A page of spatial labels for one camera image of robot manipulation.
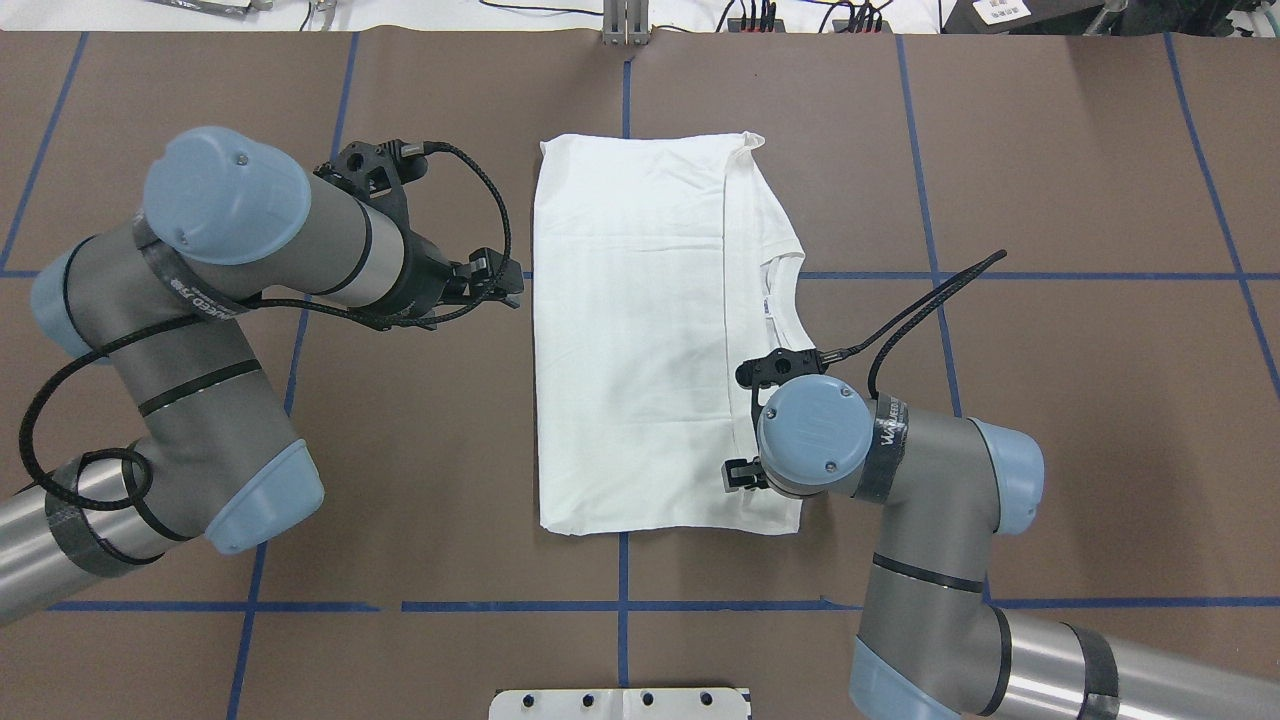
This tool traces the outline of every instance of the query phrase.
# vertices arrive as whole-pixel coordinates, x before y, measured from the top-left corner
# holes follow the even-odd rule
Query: folded white fabric
[[[799,529],[799,501],[721,483],[724,460],[758,452],[733,370],[813,347],[794,302],[804,251],[751,156],[763,143],[543,143],[534,346],[548,530]]]

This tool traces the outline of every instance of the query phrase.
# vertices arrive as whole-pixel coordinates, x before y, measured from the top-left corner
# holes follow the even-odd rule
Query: gray robotic arm
[[[739,382],[778,384],[756,423],[760,457],[726,489],[823,492],[883,506],[850,696],[872,720],[1275,720],[1280,684],[1235,675],[983,601],[995,534],[1030,525],[1043,457],[980,420],[864,402],[819,374],[826,355],[778,350]]]
[[[451,263],[410,228],[403,184],[436,151],[457,155],[493,192],[503,254]],[[524,279],[509,237],[497,188],[447,143],[355,142],[312,174],[225,128],[172,141],[147,176],[142,213],[79,243],[33,284],[45,333],[81,365],[109,355],[150,436],[46,474],[31,445],[47,400],[37,396],[23,460],[61,491],[31,487],[0,505],[0,624],[200,534],[241,552],[320,506],[306,443],[234,320],[308,304],[262,300],[262,290],[332,299],[351,310],[315,307],[378,329],[431,329],[485,300],[517,305]],[[434,315],[442,305],[461,307]]]

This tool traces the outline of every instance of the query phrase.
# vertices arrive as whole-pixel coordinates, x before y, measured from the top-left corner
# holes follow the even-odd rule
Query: blue joint cap
[[[772,478],[796,495],[815,495],[861,466],[872,447],[872,415],[844,380],[801,375],[764,404],[756,439]]]
[[[283,151],[220,127],[165,146],[142,187],[142,213],[178,252],[242,265],[284,247],[311,211],[307,173]]]
[[[56,342],[72,357],[79,357],[93,348],[84,342],[72,323],[70,309],[67,307],[67,269],[78,247],[63,252],[36,275],[31,286],[31,314],[36,324],[49,340]],[[106,363],[104,357],[99,363]]]
[[[297,525],[324,501],[324,486],[307,443],[297,439],[262,466],[214,515],[205,537],[218,552],[234,555]]]
[[[1000,492],[997,533],[1016,536],[1030,527],[1036,509],[1044,497],[1044,455],[1027,433],[989,425],[970,418],[982,439],[987,441],[991,465]]]
[[[849,697],[870,720],[960,720],[855,638]]]

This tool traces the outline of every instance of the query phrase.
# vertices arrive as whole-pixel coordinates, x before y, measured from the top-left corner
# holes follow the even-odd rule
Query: white label
[[[978,0],[973,4],[973,9],[978,10],[978,17],[989,26],[1007,23],[1032,14],[1027,5],[1023,5],[1023,0]]]

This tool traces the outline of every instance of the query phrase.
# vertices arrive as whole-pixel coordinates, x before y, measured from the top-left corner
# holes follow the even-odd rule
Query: white mounting plate
[[[750,720],[750,697],[745,688],[503,691],[489,705],[489,720]]]

